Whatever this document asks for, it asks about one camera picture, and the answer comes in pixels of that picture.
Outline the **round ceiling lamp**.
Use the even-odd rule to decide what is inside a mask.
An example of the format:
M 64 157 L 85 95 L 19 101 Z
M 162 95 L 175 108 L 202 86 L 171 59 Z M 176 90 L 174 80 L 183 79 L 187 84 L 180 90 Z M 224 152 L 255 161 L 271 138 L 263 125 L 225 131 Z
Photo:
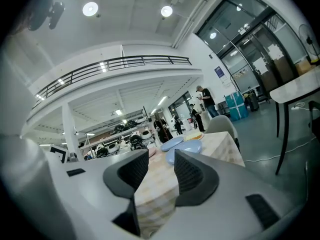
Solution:
M 83 6 L 82 13 L 87 17 L 92 17 L 98 12 L 98 10 L 98 4 L 96 2 L 90 1 Z
M 171 6 L 166 5 L 164 6 L 161 11 L 160 11 L 161 15 L 165 18 L 170 17 L 173 13 L 173 9 Z

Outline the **row of black white helmets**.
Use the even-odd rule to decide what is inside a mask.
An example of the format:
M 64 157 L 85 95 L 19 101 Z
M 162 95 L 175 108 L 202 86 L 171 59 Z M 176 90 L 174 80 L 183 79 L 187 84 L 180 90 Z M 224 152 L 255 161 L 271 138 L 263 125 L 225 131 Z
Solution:
M 148 126 L 148 118 L 140 116 L 116 125 L 110 137 L 103 138 L 98 145 L 89 150 L 94 152 L 96 158 L 104 158 L 139 148 L 145 149 L 154 140 Z

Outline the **white marble table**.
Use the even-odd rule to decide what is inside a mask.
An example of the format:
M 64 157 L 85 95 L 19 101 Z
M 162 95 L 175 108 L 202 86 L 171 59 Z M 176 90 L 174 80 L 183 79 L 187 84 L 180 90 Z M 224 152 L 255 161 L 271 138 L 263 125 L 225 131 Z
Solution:
M 319 91 L 320 65 L 269 93 L 271 99 L 275 102 L 277 136 L 279 136 L 280 132 L 280 104 L 283 105 L 283 140 L 278 165 L 275 171 L 276 175 L 281 169 L 287 151 L 290 122 L 289 105 L 307 98 Z

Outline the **blue wall poster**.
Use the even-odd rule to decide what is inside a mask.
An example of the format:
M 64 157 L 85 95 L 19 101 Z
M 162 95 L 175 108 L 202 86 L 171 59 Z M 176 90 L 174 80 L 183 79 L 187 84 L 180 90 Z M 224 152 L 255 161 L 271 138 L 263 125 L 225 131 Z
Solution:
M 223 70 L 221 69 L 220 66 L 216 67 L 216 68 L 214 69 L 214 71 L 215 71 L 215 73 L 217 74 L 217 76 L 218 76 L 220 79 L 226 77 L 226 76 L 225 76 L 225 73 L 223 72 Z

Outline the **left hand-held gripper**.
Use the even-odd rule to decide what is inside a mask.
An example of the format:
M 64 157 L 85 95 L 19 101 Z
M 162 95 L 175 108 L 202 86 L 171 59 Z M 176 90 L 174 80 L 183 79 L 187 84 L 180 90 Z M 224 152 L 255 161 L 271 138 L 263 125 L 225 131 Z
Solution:
M 56 146 L 56 145 L 51 145 L 49 151 L 51 153 L 55 153 L 56 155 L 58 155 L 59 160 L 61 161 L 62 164 L 65 164 L 68 160 L 68 150 L 60 147 L 60 146 Z

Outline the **big blue plate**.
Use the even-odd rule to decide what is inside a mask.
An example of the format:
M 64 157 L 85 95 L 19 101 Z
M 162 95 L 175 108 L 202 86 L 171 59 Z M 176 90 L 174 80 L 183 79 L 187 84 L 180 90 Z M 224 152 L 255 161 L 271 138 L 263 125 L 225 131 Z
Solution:
M 178 145 L 172 147 L 165 155 L 165 160 L 169 165 L 175 164 L 175 150 L 187 151 L 192 153 L 201 153 L 203 150 L 203 144 L 198 139 L 188 140 L 181 142 Z
M 170 140 L 168 140 L 167 142 L 163 143 L 160 146 L 160 149 L 162 152 L 167 152 L 169 151 L 171 148 L 177 146 L 178 144 L 182 143 L 184 141 L 184 137 L 183 136 L 178 136 L 175 138 L 172 138 Z

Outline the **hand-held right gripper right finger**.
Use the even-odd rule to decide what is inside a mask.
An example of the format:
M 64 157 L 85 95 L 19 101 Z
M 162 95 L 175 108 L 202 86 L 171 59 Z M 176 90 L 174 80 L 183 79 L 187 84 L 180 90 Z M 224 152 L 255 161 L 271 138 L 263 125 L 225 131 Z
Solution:
M 216 170 L 179 149 L 174 151 L 174 173 L 179 190 L 176 207 L 203 204 L 215 193 L 220 183 Z

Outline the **white metal shelving rack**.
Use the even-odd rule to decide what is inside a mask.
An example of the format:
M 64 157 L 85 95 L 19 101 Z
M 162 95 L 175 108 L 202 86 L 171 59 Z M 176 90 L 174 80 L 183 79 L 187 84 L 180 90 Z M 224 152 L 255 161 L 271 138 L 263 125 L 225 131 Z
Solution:
M 116 143 L 123 148 L 123 145 L 129 144 L 130 136 L 140 135 L 147 130 L 151 130 L 151 117 L 143 107 L 106 121 L 103 127 L 86 133 L 79 149 L 85 156 L 88 152 L 97 152 L 96 148 L 108 148 Z

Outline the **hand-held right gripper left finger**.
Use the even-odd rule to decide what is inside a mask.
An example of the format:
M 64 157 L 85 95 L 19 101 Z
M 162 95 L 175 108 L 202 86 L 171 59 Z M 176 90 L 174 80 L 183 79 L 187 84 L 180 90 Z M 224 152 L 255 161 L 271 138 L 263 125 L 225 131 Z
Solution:
M 107 167 L 103 172 L 103 182 L 113 195 L 128 200 L 126 210 L 115 217 L 112 222 L 127 232 L 140 236 L 135 192 L 141 185 L 149 169 L 149 151 L 138 149 L 130 156 Z

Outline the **grey shell chair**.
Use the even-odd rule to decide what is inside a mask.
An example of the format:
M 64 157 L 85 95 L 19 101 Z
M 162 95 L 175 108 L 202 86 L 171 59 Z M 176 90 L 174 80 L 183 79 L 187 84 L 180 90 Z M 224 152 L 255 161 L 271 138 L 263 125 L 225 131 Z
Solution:
M 227 132 L 233 139 L 235 145 L 240 152 L 240 144 L 238 140 L 238 132 L 234 127 L 231 120 L 225 115 L 218 115 L 212 118 L 208 124 L 206 131 L 204 132 L 203 141 L 207 148 L 217 148 L 219 144 L 224 140 L 225 136 L 220 133 Z

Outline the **yellow sponge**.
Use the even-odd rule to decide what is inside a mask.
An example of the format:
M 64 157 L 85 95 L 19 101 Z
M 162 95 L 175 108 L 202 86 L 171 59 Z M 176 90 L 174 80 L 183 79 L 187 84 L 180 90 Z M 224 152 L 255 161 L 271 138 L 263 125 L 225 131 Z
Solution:
M 185 136 L 184 140 L 185 141 L 200 140 L 203 136 L 204 136 L 204 134 L 202 132 L 196 132 L 196 133 L 192 133 L 192 134 Z

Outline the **cardboard boxes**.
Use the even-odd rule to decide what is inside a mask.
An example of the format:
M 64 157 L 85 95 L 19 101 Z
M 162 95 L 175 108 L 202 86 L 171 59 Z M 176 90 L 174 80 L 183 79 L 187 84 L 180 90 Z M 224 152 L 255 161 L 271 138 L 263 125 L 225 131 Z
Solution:
M 307 59 L 302 60 L 298 63 L 295 64 L 297 73 L 299 76 L 304 75 L 305 73 L 309 72 L 310 70 L 312 70 L 313 68 L 315 68 L 315 65 L 312 65 L 309 63 L 309 61 Z

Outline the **black chair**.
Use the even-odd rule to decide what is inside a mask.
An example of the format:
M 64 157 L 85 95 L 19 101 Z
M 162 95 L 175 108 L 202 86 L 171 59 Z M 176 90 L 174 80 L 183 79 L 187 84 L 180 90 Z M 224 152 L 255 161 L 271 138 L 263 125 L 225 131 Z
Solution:
M 320 103 L 310 101 L 308 103 L 309 109 L 309 129 L 320 142 Z

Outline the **teal wrapped box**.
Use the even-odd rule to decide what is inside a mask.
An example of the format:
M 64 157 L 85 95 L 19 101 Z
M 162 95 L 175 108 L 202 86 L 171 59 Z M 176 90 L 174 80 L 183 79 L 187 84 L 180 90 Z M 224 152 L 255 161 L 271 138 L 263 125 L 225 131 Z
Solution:
M 226 95 L 225 101 L 229 108 L 231 121 L 238 121 L 248 117 L 249 113 L 245 104 L 245 98 L 239 91 Z

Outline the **black standing fan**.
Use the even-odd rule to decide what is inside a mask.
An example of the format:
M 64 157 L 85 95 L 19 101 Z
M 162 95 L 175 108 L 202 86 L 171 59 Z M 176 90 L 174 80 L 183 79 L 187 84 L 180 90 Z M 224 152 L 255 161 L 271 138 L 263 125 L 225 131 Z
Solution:
M 301 24 L 298 28 L 299 38 L 309 54 L 310 62 L 316 64 L 320 62 L 320 46 L 313 30 L 306 24 Z

